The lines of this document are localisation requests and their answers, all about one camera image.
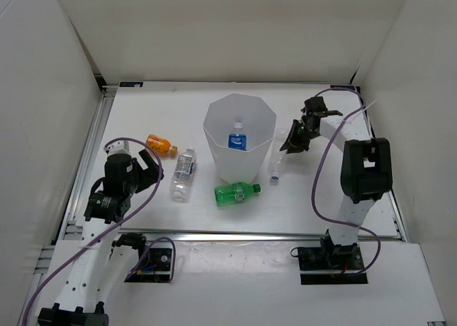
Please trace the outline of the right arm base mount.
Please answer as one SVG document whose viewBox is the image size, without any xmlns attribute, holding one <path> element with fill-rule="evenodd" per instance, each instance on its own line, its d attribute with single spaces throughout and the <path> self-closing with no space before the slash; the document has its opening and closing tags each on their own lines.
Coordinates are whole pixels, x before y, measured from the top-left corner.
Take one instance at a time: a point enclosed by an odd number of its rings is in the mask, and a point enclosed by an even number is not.
<svg viewBox="0 0 457 326">
<path fill-rule="evenodd" d="M 298 260 L 301 285 L 367 285 L 360 248 L 349 255 L 327 259 L 321 247 L 295 247 L 291 257 Z"/>
</svg>

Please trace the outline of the blue label Pocari bottle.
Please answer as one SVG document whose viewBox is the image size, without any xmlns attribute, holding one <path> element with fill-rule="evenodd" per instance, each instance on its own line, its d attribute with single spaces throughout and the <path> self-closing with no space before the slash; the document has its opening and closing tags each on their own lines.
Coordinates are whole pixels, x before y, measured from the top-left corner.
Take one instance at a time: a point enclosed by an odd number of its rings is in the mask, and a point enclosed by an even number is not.
<svg viewBox="0 0 457 326">
<path fill-rule="evenodd" d="M 247 136 L 243 129 L 243 121 L 236 119 L 228 135 L 228 148 L 238 151 L 247 151 Z"/>
</svg>

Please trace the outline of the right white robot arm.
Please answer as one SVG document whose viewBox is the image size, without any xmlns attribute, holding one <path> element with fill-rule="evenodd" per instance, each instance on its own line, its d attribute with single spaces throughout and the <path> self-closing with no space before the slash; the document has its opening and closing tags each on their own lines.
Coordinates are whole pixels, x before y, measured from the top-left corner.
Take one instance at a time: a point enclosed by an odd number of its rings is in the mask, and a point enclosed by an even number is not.
<svg viewBox="0 0 457 326">
<path fill-rule="evenodd" d="M 356 110 L 347 116 L 329 110 L 322 96 L 304 102 L 302 116 L 294 120 L 280 151 L 287 154 L 308 151 L 311 140 L 322 136 L 328 145 L 319 162 L 311 189 L 311 207 L 315 214 L 331 224 L 321 240 L 321 262 L 336 269 L 355 252 L 358 232 L 375 202 L 392 189 L 390 144 L 385 138 L 371 138 L 349 123 Z M 337 216 L 327 218 L 317 211 L 318 177 L 331 146 L 342 152 L 340 183 L 343 199 Z"/>
</svg>

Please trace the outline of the clear plastic bottle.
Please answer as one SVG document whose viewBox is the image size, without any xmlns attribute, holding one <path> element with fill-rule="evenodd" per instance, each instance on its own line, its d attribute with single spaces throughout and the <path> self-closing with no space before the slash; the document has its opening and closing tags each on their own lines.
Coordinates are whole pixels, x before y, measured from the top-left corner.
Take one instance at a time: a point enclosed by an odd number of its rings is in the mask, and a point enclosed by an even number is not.
<svg viewBox="0 0 457 326">
<path fill-rule="evenodd" d="M 284 172 L 287 161 L 287 150 L 282 150 L 289 131 L 285 128 L 277 128 L 274 134 L 268 165 L 268 173 L 271 185 L 278 185 Z"/>
</svg>

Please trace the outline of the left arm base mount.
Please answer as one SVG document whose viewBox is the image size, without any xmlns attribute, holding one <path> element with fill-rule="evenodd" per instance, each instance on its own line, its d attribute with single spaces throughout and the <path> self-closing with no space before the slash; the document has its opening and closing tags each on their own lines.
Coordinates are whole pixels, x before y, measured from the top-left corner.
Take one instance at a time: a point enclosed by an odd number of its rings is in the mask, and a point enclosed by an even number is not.
<svg viewBox="0 0 457 326">
<path fill-rule="evenodd" d="M 138 261 L 124 282 L 171 283 L 176 265 L 176 245 L 168 237 L 146 241 L 138 249 Z"/>
</svg>

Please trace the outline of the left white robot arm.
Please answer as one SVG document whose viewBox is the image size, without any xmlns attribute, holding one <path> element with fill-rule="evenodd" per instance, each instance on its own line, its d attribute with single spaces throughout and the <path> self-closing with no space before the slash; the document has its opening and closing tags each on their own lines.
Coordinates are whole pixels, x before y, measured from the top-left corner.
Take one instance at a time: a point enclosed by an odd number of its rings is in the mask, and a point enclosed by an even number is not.
<svg viewBox="0 0 457 326">
<path fill-rule="evenodd" d="M 156 187 L 164 174 L 151 148 L 139 151 L 138 162 L 127 150 L 107 148 L 104 176 L 91 187 L 84 212 L 79 251 L 61 267 L 70 273 L 52 307 L 44 307 L 39 325 L 107 325 L 109 316 L 101 298 L 101 280 L 111 257 L 117 228 L 131 213 L 131 199 Z"/>
</svg>

